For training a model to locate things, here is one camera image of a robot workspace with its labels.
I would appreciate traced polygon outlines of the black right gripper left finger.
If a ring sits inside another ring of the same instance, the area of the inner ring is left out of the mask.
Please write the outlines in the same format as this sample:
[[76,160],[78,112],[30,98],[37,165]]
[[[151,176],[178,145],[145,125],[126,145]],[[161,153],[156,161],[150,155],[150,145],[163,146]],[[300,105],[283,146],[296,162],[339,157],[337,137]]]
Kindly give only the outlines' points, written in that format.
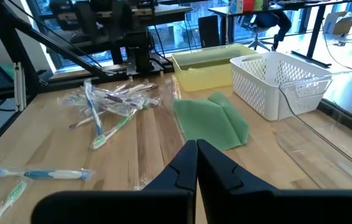
[[35,206],[31,224],[194,224],[197,143],[187,141],[141,190],[63,191]]

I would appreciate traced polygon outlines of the cardboard box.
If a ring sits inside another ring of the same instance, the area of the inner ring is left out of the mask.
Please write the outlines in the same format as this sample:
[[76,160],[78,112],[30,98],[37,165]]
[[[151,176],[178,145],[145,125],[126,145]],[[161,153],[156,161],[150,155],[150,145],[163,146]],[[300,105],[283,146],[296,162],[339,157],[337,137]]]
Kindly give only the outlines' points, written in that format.
[[329,13],[323,24],[323,31],[326,34],[348,34],[352,26],[352,12]]

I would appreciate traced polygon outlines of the green cloth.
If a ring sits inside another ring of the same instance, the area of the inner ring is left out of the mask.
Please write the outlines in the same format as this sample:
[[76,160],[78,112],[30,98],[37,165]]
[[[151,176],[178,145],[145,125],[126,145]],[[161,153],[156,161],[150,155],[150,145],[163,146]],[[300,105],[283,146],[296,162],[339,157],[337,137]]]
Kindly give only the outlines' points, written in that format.
[[172,107],[186,140],[203,139],[221,151],[248,143],[248,122],[221,92],[207,99],[176,99]]

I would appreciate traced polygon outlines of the white perforated plastic basket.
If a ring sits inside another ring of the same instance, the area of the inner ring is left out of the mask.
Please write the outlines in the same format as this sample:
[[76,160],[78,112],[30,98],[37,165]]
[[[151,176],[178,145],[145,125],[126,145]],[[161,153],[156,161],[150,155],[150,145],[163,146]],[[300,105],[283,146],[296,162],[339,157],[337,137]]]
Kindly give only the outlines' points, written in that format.
[[230,63],[234,92],[268,121],[315,110],[331,83],[328,70],[278,52]]

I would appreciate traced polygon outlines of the silver aluminium bracket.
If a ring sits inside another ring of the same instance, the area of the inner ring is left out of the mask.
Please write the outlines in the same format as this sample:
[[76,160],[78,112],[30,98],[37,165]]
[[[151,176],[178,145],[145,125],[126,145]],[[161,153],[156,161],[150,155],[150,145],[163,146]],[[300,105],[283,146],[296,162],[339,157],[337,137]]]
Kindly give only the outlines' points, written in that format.
[[27,93],[24,69],[20,62],[14,63],[14,101],[16,112],[25,110],[27,106]]

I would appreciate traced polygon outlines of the blue toothbrush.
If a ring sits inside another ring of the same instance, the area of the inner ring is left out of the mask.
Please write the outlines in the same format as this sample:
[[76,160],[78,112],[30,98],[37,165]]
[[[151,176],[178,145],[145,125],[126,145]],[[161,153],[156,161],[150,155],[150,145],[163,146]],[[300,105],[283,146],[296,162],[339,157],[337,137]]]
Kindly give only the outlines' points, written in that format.
[[101,128],[101,121],[100,121],[100,117],[96,111],[96,108],[93,104],[93,100],[92,100],[92,90],[93,90],[93,86],[91,84],[91,80],[90,79],[86,79],[84,81],[84,84],[83,84],[83,89],[84,89],[84,92],[85,92],[85,96],[86,96],[86,101],[88,103],[88,106],[90,107],[90,110],[91,110],[91,114],[92,114],[92,117],[95,121],[95,126],[96,126],[96,132],[97,134],[100,136],[103,134],[102,132],[102,128]]
[[89,179],[95,172],[92,170],[12,170],[0,168],[0,177],[21,176],[30,179]]

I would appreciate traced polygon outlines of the black standing desk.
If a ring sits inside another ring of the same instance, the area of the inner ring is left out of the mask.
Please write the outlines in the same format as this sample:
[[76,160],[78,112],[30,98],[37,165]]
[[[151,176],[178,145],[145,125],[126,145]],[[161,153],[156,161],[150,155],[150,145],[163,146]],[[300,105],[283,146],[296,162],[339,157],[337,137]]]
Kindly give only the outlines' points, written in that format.
[[235,25],[234,18],[235,17],[245,16],[248,14],[267,13],[272,11],[288,11],[288,10],[297,11],[299,9],[318,7],[315,24],[313,27],[312,36],[308,45],[308,50],[306,55],[300,54],[296,51],[292,51],[292,53],[299,56],[302,59],[308,60],[309,62],[315,62],[324,68],[328,68],[331,66],[330,63],[325,64],[313,59],[313,53],[315,51],[318,35],[320,33],[320,25],[325,15],[325,9],[326,9],[326,6],[328,5],[348,3],[348,2],[352,2],[352,0],[325,0],[325,1],[315,2],[315,3],[302,1],[301,3],[298,3],[296,6],[292,6],[291,1],[289,3],[286,2],[284,5],[281,5],[281,6],[278,5],[275,2],[275,0],[265,0],[265,2],[267,3],[267,6],[262,6],[261,9],[243,9],[241,12],[231,12],[231,8],[232,8],[232,4],[234,3],[234,0],[232,0],[232,3],[229,6],[208,8],[210,12],[213,12],[214,14],[218,15],[221,18],[220,44],[226,45],[234,42],[234,25]]

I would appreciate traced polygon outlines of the black office chair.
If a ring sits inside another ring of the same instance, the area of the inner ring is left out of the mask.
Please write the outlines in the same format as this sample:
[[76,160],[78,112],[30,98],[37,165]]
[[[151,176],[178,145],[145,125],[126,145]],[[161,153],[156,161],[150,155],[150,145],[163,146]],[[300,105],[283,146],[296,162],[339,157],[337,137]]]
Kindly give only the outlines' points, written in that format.
[[286,33],[292,27],[290,19],[287,17],[284,11],[272,11],[267,13],[259,14],[248,14],[238,18],[238,24],[243,26],[248,26],[251,24],[252,27],[257,27],[260,29],[271,28],[279,26],[279,31],[274,35],[272,50],[276,51],[279,42],[284,40]]

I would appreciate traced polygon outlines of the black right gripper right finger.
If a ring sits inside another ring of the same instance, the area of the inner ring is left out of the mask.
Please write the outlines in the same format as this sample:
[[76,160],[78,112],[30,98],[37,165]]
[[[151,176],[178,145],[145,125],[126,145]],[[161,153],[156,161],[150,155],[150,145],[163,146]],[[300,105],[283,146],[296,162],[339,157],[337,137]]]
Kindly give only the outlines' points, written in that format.
[[352,224],[352,190],[278,189],[199,139],[208,224]]

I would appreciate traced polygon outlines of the clear plastic bin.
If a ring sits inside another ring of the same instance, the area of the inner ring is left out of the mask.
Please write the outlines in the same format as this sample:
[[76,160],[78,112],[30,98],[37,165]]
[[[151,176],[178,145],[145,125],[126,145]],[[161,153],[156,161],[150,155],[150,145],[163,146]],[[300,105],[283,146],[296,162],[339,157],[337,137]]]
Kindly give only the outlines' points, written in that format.
[[279,86],[276,140],[319,189],[352,189],[352,72]]

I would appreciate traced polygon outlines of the yellow plastic bin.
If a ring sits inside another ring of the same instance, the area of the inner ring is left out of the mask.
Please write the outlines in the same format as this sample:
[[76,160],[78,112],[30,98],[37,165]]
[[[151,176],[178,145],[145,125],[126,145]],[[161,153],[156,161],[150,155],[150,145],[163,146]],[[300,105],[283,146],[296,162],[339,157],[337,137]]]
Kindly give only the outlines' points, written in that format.
[[177,52],[171,58],[179,85],[192,92],[230,86],[230,60],[255,53],[241,44],[231,44]]

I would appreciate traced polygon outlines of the green toothbrush in clear wrapper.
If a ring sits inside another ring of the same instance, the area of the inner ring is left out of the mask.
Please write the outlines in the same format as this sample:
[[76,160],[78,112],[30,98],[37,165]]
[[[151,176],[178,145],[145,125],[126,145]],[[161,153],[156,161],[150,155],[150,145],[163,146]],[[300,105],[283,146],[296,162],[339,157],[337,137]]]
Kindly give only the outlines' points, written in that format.
[[0,200],[0,219],[5,212],[11,208],[15,202],[22,196],[28,187],[28,183],[25,180],[20,180],[12,188],[12,190],[5,196],[4,200]]
[[106,142],[113,137],[136,113],[136,109],[133,109],[131,114],[127,117],[122,118],[117,125],[112,127],[109,131],[104,134],[100,134],[95,140],[91,143],[90,149],[97,150],[104,146]]

